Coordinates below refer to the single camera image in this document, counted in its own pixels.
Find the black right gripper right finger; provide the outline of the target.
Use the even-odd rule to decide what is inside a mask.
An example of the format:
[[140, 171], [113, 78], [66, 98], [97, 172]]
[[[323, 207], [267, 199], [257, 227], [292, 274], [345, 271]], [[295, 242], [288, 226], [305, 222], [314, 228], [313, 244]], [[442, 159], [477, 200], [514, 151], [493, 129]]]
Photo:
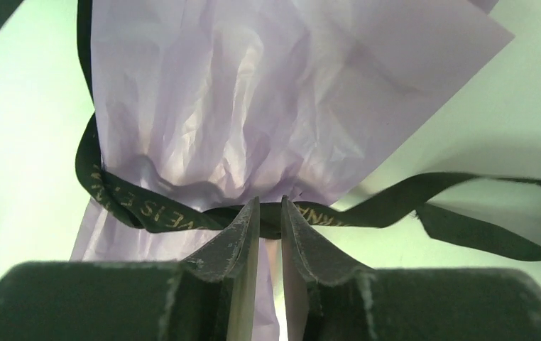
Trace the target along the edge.
[[306, 303], [304, 340], [541, 340], [541, 288], [514, 269], [372, 269], [281, 202], [284, 262]]

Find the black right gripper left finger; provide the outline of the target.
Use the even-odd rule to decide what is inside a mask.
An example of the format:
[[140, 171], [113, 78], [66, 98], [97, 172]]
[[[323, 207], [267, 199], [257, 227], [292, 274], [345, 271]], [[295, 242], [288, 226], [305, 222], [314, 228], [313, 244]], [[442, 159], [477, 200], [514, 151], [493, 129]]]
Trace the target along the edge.
[[0, 340], [250, 340], [260, 203], [182, 261], [26, 262], [0, 280]]

